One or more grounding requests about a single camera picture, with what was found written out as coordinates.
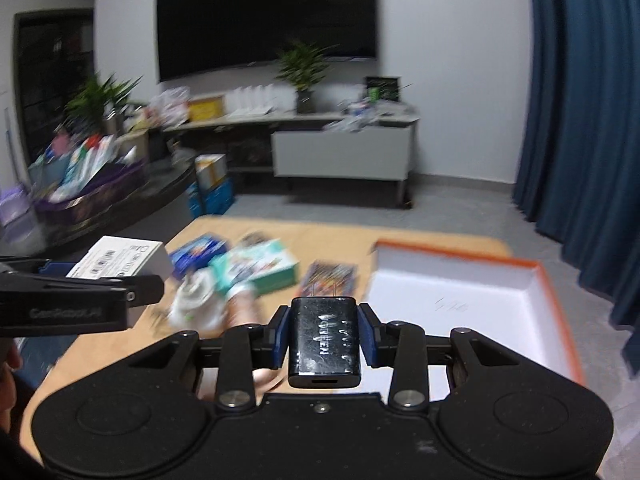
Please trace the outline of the purple storage tray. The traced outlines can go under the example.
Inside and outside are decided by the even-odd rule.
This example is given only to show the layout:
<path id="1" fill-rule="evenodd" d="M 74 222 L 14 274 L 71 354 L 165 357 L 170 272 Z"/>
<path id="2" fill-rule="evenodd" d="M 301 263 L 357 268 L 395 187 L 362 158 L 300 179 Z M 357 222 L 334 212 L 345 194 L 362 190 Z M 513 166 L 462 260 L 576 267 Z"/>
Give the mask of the purple storage tray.
<path id="1" fill-rule="evenodd" d="M 126 165 L 108 162 L 75 196 L 54 202 L 49 197 L 34 200 L 38 217 L 48 226 L 79 226 L 143 188 L 146 163 Z"/>

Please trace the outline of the potted plant on side table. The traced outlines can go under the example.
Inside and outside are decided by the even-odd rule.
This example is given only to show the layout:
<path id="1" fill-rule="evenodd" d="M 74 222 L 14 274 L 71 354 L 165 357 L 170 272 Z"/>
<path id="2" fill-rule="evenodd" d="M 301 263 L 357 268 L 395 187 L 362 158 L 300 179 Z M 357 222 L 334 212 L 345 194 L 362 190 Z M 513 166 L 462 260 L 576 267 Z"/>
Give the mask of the potted plant on side table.
<path id="1" fill-rule="evenodd" d="M 99 73 L 91 75 L 79 91 L 67 102 L 66 115 L 78 120 L 88 134 L 104 133 L 108 113 L 118 112 L 129 101 L 137 87 L 137 79 L 118 80 L 114 74 L 102 80 Z"/>

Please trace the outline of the white power adapter box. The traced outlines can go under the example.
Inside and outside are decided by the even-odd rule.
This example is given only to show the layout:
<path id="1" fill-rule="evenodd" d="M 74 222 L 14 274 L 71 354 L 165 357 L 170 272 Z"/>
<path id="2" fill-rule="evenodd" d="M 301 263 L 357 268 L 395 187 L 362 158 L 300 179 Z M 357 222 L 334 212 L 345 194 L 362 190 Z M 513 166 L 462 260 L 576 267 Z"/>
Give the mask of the white power adapter box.
<path id="1" fill-rule="evenodd" d="M 157 275 L 166 281 L 172 270 L 174 267 L 162 242 L 105 235 L 88 249 L 66 276 L 99 280 Z"/>

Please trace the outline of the orange white cardboard box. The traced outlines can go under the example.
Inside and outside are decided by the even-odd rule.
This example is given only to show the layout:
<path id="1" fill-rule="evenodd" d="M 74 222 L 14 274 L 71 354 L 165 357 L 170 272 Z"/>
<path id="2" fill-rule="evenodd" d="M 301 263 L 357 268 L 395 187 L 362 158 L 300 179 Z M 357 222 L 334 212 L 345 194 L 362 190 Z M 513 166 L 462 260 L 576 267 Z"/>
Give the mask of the orange white cardboard box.
<path id="1" fill-rule="evenodd" d="M 435 336 L 472 328 L 586 383 L 566 315 L 539 263 L 379 240 L 363 301 L 384 323 L 413 323 Z"/>

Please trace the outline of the black wall television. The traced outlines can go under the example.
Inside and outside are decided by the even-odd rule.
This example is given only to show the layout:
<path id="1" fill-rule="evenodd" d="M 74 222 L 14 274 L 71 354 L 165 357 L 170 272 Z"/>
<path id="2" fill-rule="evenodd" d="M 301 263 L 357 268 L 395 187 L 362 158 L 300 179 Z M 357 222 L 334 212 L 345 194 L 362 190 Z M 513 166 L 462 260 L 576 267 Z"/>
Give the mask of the black wall television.
<path id="1" fill-rule="evenodd" d="M 274 61 L 295 40 L 375 58 L 376 0 L 155 0 L 160 81 Z"/>

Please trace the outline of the dark playing card box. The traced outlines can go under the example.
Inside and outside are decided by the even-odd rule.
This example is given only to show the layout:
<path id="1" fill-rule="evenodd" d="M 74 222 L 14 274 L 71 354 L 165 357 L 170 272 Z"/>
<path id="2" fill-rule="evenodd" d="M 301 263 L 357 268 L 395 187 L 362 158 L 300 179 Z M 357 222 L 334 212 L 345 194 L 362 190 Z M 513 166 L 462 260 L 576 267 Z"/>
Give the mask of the dark playing card box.
<path id="1" fill-rule="evenodd" d="M 315 261 L 300 282 L 299 296 L 352 296 L 356 277 L 357 267 L 352 264 Z"/>

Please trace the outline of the white bulb socket adapter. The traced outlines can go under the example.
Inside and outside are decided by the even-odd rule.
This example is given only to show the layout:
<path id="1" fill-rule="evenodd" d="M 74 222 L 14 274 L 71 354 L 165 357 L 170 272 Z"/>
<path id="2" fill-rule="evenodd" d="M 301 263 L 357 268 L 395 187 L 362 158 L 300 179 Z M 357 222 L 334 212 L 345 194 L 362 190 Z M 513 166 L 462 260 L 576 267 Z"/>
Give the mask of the white bulb socket adapter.
<path id="1" fill-rule="evenodd" d="M 189 271 L 176 290 L 167 321 L 176 330 L 213 333 L 220 329 L 225 306 L 212 270 Z"/>

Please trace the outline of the black green product box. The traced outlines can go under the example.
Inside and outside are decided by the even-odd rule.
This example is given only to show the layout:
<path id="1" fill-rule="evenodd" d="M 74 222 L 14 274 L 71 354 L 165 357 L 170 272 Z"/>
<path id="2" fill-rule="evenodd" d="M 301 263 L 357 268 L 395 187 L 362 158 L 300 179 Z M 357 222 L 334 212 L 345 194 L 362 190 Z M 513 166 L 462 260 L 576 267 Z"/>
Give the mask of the black green product box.
<path id="1" fill-rule="evenodd" d="M 400 79 L 398 77 L 367 76 L 364 78 L 367 97 L 371 102 L 400 101 Z"/>

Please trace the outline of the black glass side table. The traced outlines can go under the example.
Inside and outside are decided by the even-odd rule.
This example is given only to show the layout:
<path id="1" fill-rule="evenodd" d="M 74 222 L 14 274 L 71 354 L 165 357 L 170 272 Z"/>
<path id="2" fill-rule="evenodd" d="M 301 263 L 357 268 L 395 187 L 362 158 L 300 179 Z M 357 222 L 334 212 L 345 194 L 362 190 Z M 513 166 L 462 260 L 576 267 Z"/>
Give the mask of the black glass side table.
<path id="1" fill-rule="evenodd" d="M 58 258 L 89 247 L 103 235 L 118 234 L 186 197 L 196 182 L 192 157 L 134 164 L 120 177 L 65 203 L 34 203 L 35 223 L 25 235 L 1 230 L 1 255 Z"/>

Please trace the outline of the yellow box on console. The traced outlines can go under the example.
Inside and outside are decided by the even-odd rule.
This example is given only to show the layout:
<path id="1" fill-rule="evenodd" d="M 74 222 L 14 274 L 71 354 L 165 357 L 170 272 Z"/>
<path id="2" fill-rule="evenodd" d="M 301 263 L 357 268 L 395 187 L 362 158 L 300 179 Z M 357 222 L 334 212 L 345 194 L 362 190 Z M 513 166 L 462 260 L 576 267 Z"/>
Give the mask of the yellow box on console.
<path id="1" fill-rule="evenodd" d="M 190 122 L 208 122 L 221 118 L 224 111 L 223 96 L 206 96 L 205 98 L 190 99 L 188 103 Z"/>

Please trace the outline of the copper bottle white cap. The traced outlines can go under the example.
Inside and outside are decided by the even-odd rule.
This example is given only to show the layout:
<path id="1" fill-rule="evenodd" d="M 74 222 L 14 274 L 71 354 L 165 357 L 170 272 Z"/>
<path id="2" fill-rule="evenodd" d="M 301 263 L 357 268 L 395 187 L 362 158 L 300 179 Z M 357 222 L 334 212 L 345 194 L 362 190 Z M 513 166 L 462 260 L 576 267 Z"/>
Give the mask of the copper bottle white cap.
<path id="1" fill-rule="evenodd" d="M 224 328 L 228 330 L 235 326 L 246 324 L 265 324 L 258 293 L 253 284 L 240 283 L 233 285 L 226 296 L 226 320 Z M 282 382 L 280 370 L 261 368 L 253 372 L 256 396 L 276 388 Z"/>

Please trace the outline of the white router with antennas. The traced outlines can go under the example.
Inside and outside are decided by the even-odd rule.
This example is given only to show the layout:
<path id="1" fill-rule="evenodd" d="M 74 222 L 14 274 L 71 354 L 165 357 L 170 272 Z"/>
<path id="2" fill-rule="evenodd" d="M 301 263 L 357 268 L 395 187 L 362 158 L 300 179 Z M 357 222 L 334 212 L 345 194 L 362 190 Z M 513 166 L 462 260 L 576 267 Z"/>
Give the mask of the white router with antennas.
<path id="1" fill-rule="evenodd" d="M 238 87 L 224 94 L 224 110 L 232 117 L 262 117 L 294 110 L 290 89 L 276 84 Z"/>

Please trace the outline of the white yellow carton on floor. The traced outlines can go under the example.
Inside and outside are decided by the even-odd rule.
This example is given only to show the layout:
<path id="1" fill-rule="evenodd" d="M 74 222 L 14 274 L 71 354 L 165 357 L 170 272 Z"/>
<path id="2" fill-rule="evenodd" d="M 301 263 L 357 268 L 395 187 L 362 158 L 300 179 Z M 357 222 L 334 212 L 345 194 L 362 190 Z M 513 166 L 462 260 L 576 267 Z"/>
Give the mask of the white yellow carton on floor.
<path id="1" fill-rule="evenodd" d="M 225 154 L 198 155 L 195 159 L 198 185 L 203 191 L 209 191 L 220 185 L 227 177 L 227 159 Z"/>

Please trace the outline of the potted green plant on console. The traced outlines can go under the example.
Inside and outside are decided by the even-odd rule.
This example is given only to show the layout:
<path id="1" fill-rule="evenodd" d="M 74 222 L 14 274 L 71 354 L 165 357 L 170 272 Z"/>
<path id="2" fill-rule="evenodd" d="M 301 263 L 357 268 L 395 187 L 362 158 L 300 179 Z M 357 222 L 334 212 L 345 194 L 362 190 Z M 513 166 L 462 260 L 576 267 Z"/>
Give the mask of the potted green plant on console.
<path id="1" fill-rule="evenodd" d="M 292 40 L 288 50 L 279 53 L 277 80 L 295 90 L 295 110 L 299 115 L 314 114 L 314 87 L 326 76 L 329 67 L 326 48 Z"/>

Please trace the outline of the blue tin box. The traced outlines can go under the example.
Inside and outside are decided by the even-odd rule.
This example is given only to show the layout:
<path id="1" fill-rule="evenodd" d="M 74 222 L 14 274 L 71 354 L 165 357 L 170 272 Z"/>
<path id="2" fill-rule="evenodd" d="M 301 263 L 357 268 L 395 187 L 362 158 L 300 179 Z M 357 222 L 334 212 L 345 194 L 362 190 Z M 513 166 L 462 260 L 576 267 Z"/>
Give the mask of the blue tin box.
<path id="1" fill-rule="evenodd" d="M 228 243 L 222 238 L 206 233 L 180 246 L 169 254 L 174 270 L 172 277 L 183 280 L 186 274 L 205 268 L 213 258 L 228 252 Z"/>

